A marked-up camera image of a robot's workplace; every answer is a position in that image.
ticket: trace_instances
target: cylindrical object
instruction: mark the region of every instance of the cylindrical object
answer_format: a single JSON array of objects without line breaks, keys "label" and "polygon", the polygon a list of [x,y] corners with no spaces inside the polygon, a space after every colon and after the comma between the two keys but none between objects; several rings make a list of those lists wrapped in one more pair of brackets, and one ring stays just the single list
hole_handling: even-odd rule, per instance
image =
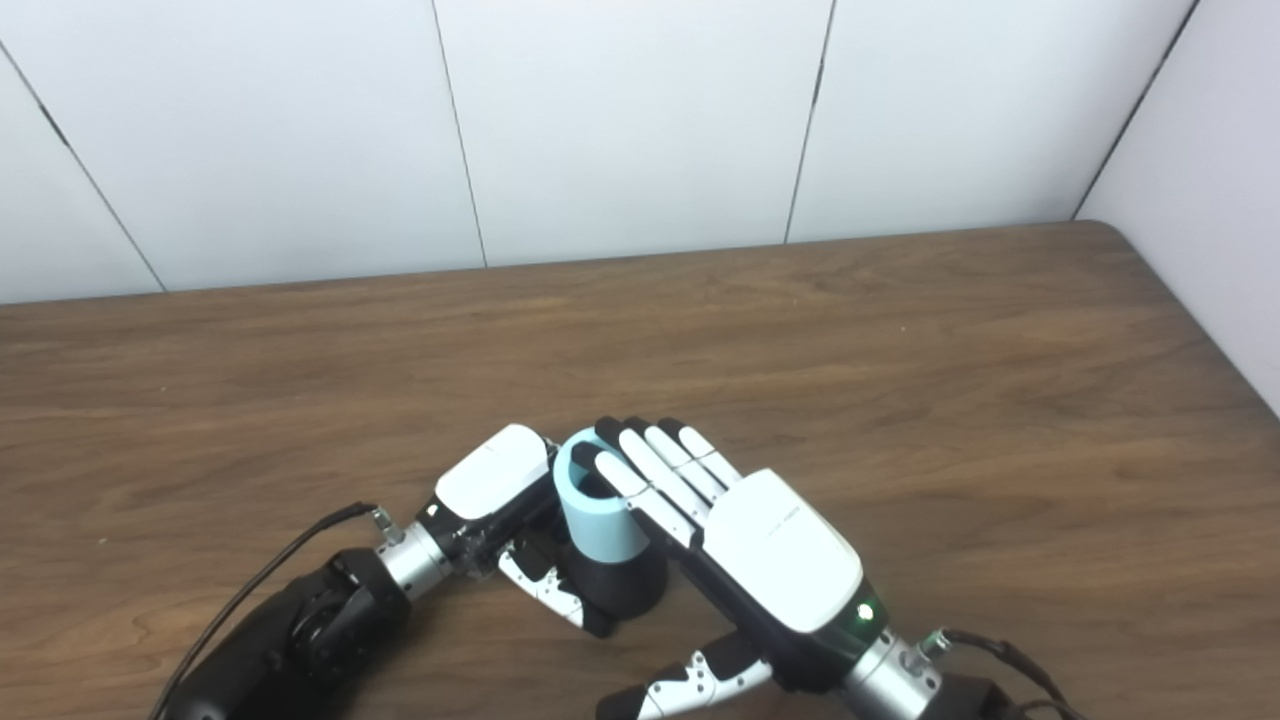
[{"label": "cylindrical object", "polygon": [[596,562],[631,560],[649,544],[649,538],[631,519],[627,503],[621,497],[589,497],[577,488],[586,477],[586,469],[575,465],[571,456],[573,446],[582,442],[626,461],[622,454],[609,447],[591,428],[568,438],[556,455],[552,478],[564,507],[564,521],[568,523],[573,546]]},{"label": "cylindrical object", "polygon": [[614,620],[637,618],[667,589],[667,559],[649,542],[620,497],[591,497],[580,489],[586,469],[572,461],[573,446],[589,442],[622,457],[588,428],[556,455],[552,478],[572,547],[563,557],[566,577],[584,601]]}]

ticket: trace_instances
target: wire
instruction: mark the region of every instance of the wire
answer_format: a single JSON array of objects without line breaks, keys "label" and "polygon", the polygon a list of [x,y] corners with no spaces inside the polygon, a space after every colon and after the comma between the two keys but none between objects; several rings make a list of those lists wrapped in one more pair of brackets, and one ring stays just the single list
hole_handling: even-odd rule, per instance
[{"label": "wire", "polygon": [[200,655],[200,651],[202,651],[205,646],[209,644],[209,641],[210,638],[214,637],[214,633],[216,633],[218,629],[223,626],[223,623],[225,623],[227,619],[230,618],[232,612],[236,612],[236,609],[239,607],[242,602],[244,602],[244,598],[247,598],[255,589],[257,589],[257,585],[262,584],[262,580],[270,577],[271,573],[274,573],[280,565],[284,564],[285,560],[293,556],[293,553],[297,552],[300,547],[306,544],[306,542],[314,538],[315,536],[320,534],[324,530],[328,530],[329,528],[337,525],[338,523],[344,523],[347,520],[351,520],[352,518],[358,518],[361,515],[372,512],[376,507],[378,507],[376,505],[370,505],[367,502],[355,502],[352,505],[348,505],[347,507],[343,507],[342,510],[325,515],[324,518],[317,520],[316,524],[303,530],[302,534],[293,538],[293,542],[284,546],[284,550],[282,550],[275,557],[273,557],[270,562],[264,565],[262,569],[259,570],[256,575],[250,578],[250,580],[244,583],[244,587],[237,591],[236,594],[233,594],[232,598],[227,601],[227,605],[224,605],[223,609],[218,611],[218,615],[214,615],[214,619],[209,623],[209,626],[205,628],[205,632],[200,633],[200,637],[196,638],[195,643],[192,643],[191,650],[187,651],[187,655],[184,655],[182,657],[182,661],[178,662],[178,666],[174,667],[173,675],[169,676],[169,682],[165,683],[164,689],[160,691],[160,697],[156,698],[156,703],[151,708],[151,714],[147,715],[147,720],[160,720],[160,714],[164,712],[164,707],[169,705],[169,697],[173,694],[174,688],[177,688],[178,683],[180,683],[182,679],[187,675],[187,670],[191,669],[191,665],[192,662],[196,661],[196,657]]},{"label": "wire", "polygon": [[1018,650],[1014,646],[1014,643],[1006,641],[993,641],[991,638],[979,635],[977,633],[966,633],[965,630],[952,630],[950,628],[943,628],[942,637],[954,643],[966,644],[970,647],[984,650],[989,652],[996,660],[1004,662],[1005,665],[1009,665],[1014,670],[1018,670],[1019,673],[1025,675],[1030,682],[1039,685],[1046,693],[1048,693],[1048,697],[1052,700],[1032,701],[1032,702],[1046,703],[1046,705],[1037,705],[1036,707],[1056,707],[1059,715],[1062,716],[1062,720],[1084,719],[1083,715],[1073,710],[1071,706],[1066,703],[1066,696],[1064,696],[1062,691],[1059,689],[1057,683],[1053,682],[1053,678],[1050,678],[1048,671],[1041,667],[1029,656],[1023,653],[1023,651]]},{"label": "wire", "polygon": [[1039,707],[1052,707],[1053,710],[1057,710],[1059,715],[1069,720],[1089,720],[1079,710],[1059,700],[1033,700],[1019,705],[1014,710],[1018,712],[1016,717],[1024,719],[1027,717],[1028,710],[1036,710]]}]

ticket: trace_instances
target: white wall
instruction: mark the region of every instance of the white wall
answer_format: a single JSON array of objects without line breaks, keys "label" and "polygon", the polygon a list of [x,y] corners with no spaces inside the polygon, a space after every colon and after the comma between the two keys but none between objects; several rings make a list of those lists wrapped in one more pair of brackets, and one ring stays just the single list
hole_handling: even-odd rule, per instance
[{"label": "white wall", "polygon": [[1190,0],[840,0],[791,241],[1065,220]]},{"label": "white wall", "polygon": [[436,0],[490,263],[776,243],[831,0]]},{"label": "white wall", "polygon": [[0,42],[182,290],[1064,219],[1189,1],[4,0]]},{"label": "white wall", "polygon": [[481,264],[429,3],[5,0],[0,41],[170,290]]},{"label": "white wall", "polygon": [[0,302],[160,290],[0,54]]},{"label": "white wall", "polygon": [[1201,3],[1089,193],[1280,413],[1280,3]]}]

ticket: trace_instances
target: metal cylinder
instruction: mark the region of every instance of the metal cylinder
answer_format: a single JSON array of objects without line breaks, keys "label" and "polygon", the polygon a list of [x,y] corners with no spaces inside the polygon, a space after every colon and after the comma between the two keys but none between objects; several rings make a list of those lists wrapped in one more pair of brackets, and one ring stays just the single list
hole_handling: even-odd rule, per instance
[{"label": "metal cylinder", "polygon": [[860,720],[916,720],[941,687],[929,659],[886,628],[845,675],[841,693]]},{"label": "metal cylinder", "polygon": [[426,594],[452,571],[440,546],[419,523],[406,528],[399,542],[379,547],[378,559],[411,601]]}]

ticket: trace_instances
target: wooden table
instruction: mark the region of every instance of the wooden table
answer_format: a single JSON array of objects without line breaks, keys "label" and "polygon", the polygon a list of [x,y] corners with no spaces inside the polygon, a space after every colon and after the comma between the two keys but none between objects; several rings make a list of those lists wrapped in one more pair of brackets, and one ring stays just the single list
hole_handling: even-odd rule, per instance
[{"label": "wooden table", "polygon": [[[1070,223],[0,307],[0,715],[142,717],[319,515],[407,519],[503,424],[602,414],[774,468],[899,632],[1014,639],[1096,720],[1280,712],[1280,425]],[[321,536],[265,589],[374,542]],[[590,717],[727,628],[673,578],[605,642],[451,580],[346,717]],[[800,716],[847,717],[772,685],[703,715]]]}]

